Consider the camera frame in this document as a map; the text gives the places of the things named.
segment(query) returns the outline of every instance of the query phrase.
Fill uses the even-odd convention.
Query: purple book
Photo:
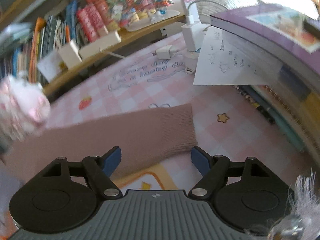
[[[293,9],[263,4],[217,13],[211,25],[273,54],[320,91],[320,41],[303,29],[305,18]]]

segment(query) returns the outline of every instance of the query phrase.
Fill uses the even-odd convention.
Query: white paper
[[[262,74],[243,54],[210,27],[199,54],[194,85],[267,85]]]
[[[57,50],[51,51],[47,56],[40,60],[37,64],[38,70],[46,78],[48,82],[51,82],[57,75],[59,75],[64,65],[61,56]]]

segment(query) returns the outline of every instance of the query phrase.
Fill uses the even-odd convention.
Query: picture on book cover
[[[286,36],[307,52],[312,53],[320,48],[320,40],[303,29],[306,15],[293,9],[285,9],[248,16],[247,19],[264,25]]]

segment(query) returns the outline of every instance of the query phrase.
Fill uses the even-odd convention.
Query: gray ribbed plate
[[[41,235],[18,230],[10,240],[247,240],[221,222],[205,201],[183,190],[129,190],[105,201],[87,223],[64,233]]]

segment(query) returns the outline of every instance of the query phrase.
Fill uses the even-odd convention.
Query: pink plush toy
[[[40,84],[9,75],[0,84],[0,127],[12,140],[34,134],[50,113],[50,103]]]

